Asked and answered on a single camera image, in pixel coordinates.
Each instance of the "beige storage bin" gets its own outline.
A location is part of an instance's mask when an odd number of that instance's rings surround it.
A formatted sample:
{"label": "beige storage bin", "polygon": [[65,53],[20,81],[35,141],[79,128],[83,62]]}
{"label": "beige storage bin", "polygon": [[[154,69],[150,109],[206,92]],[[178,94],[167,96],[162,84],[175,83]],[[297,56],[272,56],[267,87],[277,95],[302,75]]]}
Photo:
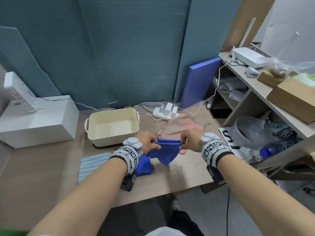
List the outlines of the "beige storage bin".
{"label": "beige storage bin", "polygon": [[85,120],[84,127],[91,142],[97,147],[104,147],[133,137],[139,130],[139,121],[135,109],[125,108],[93,113]]}

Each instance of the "blue bottle cap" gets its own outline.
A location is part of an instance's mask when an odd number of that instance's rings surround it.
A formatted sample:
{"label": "blue bottle cap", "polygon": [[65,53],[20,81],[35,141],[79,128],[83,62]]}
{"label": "blue bottle cap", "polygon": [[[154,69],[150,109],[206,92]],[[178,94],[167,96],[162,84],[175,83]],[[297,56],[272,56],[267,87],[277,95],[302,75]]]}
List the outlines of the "blue bottle cap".
{"label": "blue bottle cap", "polygon": [[269,157],[269,156],[271,156],[271,152],[270,152],[270,150],[267,149],[267,148],[262,148],[262,149],[260,149],[260,150],[259,150],[259,153],[260,153],[260,155],[261,155],[262,157]]}

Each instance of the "forearm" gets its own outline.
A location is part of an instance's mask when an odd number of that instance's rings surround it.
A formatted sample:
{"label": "forearm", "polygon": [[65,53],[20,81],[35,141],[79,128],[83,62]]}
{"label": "forearm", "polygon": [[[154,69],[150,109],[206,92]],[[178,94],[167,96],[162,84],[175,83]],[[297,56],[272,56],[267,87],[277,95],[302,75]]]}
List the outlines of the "forearm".
{"label": "forearm", "polygon": [[96,235],[127,171],[126,163],[111,158],[84,179],[28,235]]}
{"label": "forearm", "polygon": [[313,235],[315,215],[259,171],[226,155],[218,170],[263,235]]}

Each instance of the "pink cloth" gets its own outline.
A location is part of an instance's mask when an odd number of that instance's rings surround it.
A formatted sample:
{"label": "pink cloth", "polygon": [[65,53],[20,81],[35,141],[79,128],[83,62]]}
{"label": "pink cloth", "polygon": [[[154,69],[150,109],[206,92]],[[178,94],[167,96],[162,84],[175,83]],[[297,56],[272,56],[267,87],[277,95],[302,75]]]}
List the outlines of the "pink cloth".
{"label": "pink cloth", "polygon": [[[156,133],[156,137],[159,139],[172,139],[180,140],[180,134],[187,129],[201,129],[204,130],[205,126],[195,123],[186,114],[181,114],[175,118],[170,119],[166,122]],[[180,154],[185,154],[187,150],[181,150]]]}

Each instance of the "black pants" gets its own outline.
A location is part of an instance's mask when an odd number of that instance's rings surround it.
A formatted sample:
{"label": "black pants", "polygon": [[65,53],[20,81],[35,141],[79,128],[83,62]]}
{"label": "black pants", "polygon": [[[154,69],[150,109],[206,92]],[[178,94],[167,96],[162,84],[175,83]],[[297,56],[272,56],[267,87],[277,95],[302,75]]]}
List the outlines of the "black pants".
{"label": "black pants", "polygon": [[204,236],[198,225],[184,211],[174,210],[167,226],[181,231],[186,236]]}

